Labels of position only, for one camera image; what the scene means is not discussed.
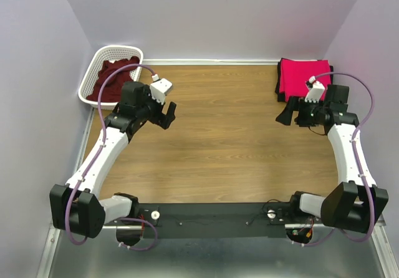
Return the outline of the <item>maroon t shirt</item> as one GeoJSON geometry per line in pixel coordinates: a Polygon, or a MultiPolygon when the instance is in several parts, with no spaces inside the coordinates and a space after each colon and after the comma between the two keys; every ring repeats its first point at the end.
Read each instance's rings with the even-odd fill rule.
{"type": "MultiPolygon", "coordinates": [[[[94,84],[94,89],[91,94],[89,94],[86,99],[97,102],[100,89],[105,82],[105,80],[119,68],[129,65],[138,64],[140,59],[137,56],[131,56],[129,59],[116,60],[115,62],[110,62],[109,60],[103,61],[102,68],[98,72],[97,81],[94,84]]],[[[114,75],[104,87],[102,92],[102,102],[112,103],[119,102],[122,92],[122,87],[125,82],[131,80],[130,72],[135,70],[137,67],[129,67],[116,75],[114,75]]]]}

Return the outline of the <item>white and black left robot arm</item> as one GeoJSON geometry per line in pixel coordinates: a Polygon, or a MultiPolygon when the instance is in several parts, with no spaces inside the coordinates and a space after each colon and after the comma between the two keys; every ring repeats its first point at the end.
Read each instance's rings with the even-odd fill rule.
{"type": "Polygon", "coordinates": [[[99,200],[98,195],[117,157],[144,124],[150,122],[166,130],[174,121],[174,102],[170,102],[167,112],[163,111],[172,88],[173,84],[167,79],[150,85],[135,81],[123,85],[121,99],[105,117],[105,128],[86,160],[64,185],[54,185],[50,191],[55,228],[95,238],[103,225],[113,220],[131,225],[138,219],[136,197],[117,193],[99,200]]]}

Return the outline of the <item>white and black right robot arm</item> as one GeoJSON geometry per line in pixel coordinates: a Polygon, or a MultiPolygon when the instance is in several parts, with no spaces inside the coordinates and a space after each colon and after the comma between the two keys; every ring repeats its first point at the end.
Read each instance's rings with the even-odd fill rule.
{"type": "Polygon", "coordinates": [[[388,193],[372,178],[360,142],[359,120],[348,112],[349,88],[329,85],[324,99],[290,97],[277,122],[300,127],[322,126],[335,157],[338,185],[322,197],[295,192],[287,207],[287,217],[301,223],[309,215],[328,227],[368,233],[388,203],[388,193]]]}

